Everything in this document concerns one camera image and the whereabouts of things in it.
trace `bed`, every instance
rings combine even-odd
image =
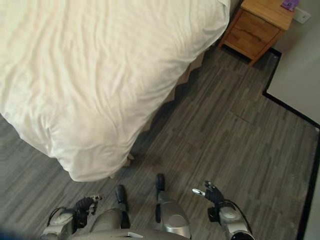
[[[1,114],[73,180],[108,177],[225,31],[229,8],[228,0],[4,1]]]

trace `nightstand drawer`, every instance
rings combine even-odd
[[[265,20],[243,11],[225,44],[238,48],[249,58],[254,58],[277,35],[279,28]]]
[[[225,44],[249,58],[254,58],[266,46],[258,37],[236,28],[231,30]]]
[[[242,12],[234,28],[256,37],[265,44],[269,43],[280,30],[276,26],[247,11]]]

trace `black cable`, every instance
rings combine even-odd
[[[46,226],[49,226],[51,219],[53,218],[53,216],[54,216],[60,209],[65,210],[66,208],[65,208],[64,206],[60,206],[60,207],[55,208],[55,209],[50,213],[49,219],[48,219],[48,222],[47,222]]]
[[[240,207],[239,207],[235,202],[233,202],[233,201],[231,201],[231,200],[229,200],[229,199],[225,199],[224,201],[233,204],[233,205],[239,210],[239,212],[241,213],[243,219],[244,219],[245,222],[246,222],[246,225],[248,226],[249,232],[252,234],[251,226],[250,226],[250,224],[249,224],[249,222],[248,222],[248,220],[247,220],[247,218],[246,218],[246,215],[241,211]]]

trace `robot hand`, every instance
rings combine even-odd
[[[218,222],[230,240],[255,240],[251,227],[241,209],[231,200],[225,199],[223,194],[211,182],[205,181],[206,191],[192,189],[192,191],[214,203],[214,207],[207,210],[210,222]]]
[[[47,227],[40,239],[65,240],[77,229],[84,228],[87,225],[88,215],[96,213],[98,201],[101,199],[100,195],[84,197],[77,201],[73,208],[56,208],[50,214]]]

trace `black baseboard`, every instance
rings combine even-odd
[[[309,215],[310,215],[310,210],[311,210],[312,199],[314,197],[316,183],[317,183],[319,165],[320,165],[320,134],[318,136],[318,144],[317,144],[317,147],[315,150],[314,162],[313,162],[313,166],[312,166],[312,170],[311,170],[311,176],[309,179],[308,192],[306,194],[296,240],[303,240],[304,236],[305,236],[305,232],[306,232],[307,224],[308,224],[308,219],[309,219]]]
[[[303,113],[299,112],[298,110],[294,109],[293,107],[287,105],[286,103],[284,103],[283,101],[277,99],[276,97],[272,96],[271,94],[267,93],[267,90],[270,86],[270,83],[272,81],[272,78],[274,77],[274,74],[277,70],[278,64],[280,62],[280,58],[282,53],[270,48],[269,52],[273,53],[274,55],[276,55],[278,57],[278,61],[271,73],[271,76],[265,86],[265,89],[262,92],[262,95],[265,96],[266,98],[270,99],[271,101],[279,104],[280,106],[284,107],[285,109],[289,110],[290,112],[296,114],[297,116],[299,116],[300,118],[306,120],[308,123],[312,124],[313,126],[315,126],[316,128],[320,129],[320,124],[313,121],[312,119],[310,119],[309,117],[307,117],[306,115],[304,115]],[[312,165],[312,170],[311,170],[311,176],[309,179],[309,185],[308,185],[308,191],[306,194],[306,198],[305,198],[305,202],[304,202],[304,206],[303,206],[303,210],[302,210],[302,214],[301,214],[301,219],[299,222],[299,227],[298,227],[298,232],[297,232],[297,236],[296,236],[296,240],[303,240],[304,236],[305,236],[305,232],[307,229],[307,224],[308,224],[308,218],[310,215],[310,210],[311,210],[311,204],[312,204],[312,200],[314,197],[314,193],[315,193],[315,187],[316,187],[316,182],[317,182],[317,176],[318,176],[318,171],[319,171],[319,165],[320,165],[320,134],[318,136],[318,142],[317,142],[317,147],[316,147],[316,151],[315,151],[315,155],[314,155],[314,161],[313,161],[313,165]]]

